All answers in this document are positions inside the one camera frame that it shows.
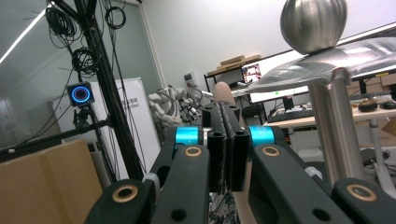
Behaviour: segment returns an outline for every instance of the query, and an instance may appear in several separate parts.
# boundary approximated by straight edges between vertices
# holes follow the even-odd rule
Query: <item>blue ring light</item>
[[[88,88],[86,87],[76,87],[73,89],[72,91],[72,98],[74,101],[78,102],[78,103],[86,103],[91,97],[91,92]]]

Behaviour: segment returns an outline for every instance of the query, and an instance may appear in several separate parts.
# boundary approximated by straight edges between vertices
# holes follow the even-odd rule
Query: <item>metal pole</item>
[[[364,179],[358,137],[347,95],[348,80],[347,70],[337,68],[329,85],[308,86],[332,184],[347,177]]]
[[[120,95],[110,61],[107,58],[102,34],[93,14],[97,0],[75,0],[77,12],[63,0],[54,0],[54,2],[68,15],[78,21],[81,31],[84,32],[89,49],[97,56],[98,83],[105,98],[111,126],[119,142],[120,153],[124,160],[126,171],[130,178],[140,180],[143,178],[143,170],[140,167],[139,157],[134,146],[134,139],[132,138],[131,130],[128,127],[128,122],[122,109]]]

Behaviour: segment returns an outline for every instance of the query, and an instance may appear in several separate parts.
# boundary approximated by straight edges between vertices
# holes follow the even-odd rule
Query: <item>black pole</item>
[[[81,31],[87,40],[89,49],[97,57],[97,79],[99,86],[102,89],[106,107],[109,113],[112,128],[119,142],[120,153],[125,163],[126,171],[130,178],[143,178],[143,171],[140,166],[139,157],[134,146],[134,139],[128,127],[128,122],[125,113],[122,109],[120,95],[118,93],[116,80],[111,70],[110,61],[107,58],[105,44],[99,30],[97,20],[94,15],[94,8],[87,8],[87,6],[95,7],[96,0],[75,0],[78,23],[81,26]],[[69,9],[70,7],[62,0],[55,0],[55,3],[61,9]]]
[[[38,139],[35,141],[30,141],[24,144],[19,144],[13,147],[8,147],[0,150],[0,162],[10,161],[15,158],[31,154],[48,147],[54,147],[56,145],[61,144],[62,139],[76,136],[78,134],[86,133],[95,129],[99,129],[107,126],[107,122],[105,120],[98,121],[95,124],[92,124],[88,127],[80,127],[75,130],[67,131],[64,133],[58,133],[49,137],[45,137],[42,139]]]

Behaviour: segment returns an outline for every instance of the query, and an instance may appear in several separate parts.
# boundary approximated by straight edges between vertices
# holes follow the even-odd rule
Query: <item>metal sphere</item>
[[[337,44],[347,22],[345,0],[288,0],[280,17],[286,42],[301,54]]]

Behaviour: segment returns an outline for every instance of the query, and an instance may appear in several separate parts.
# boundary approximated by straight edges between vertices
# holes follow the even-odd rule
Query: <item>cardboard box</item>
[[[396,84],[396,74],[389,74],[387,76],[381,77],[381,83],[383,86]]]
[[[84,223],[102,194],[84,140],[0,163],[2,223]]]

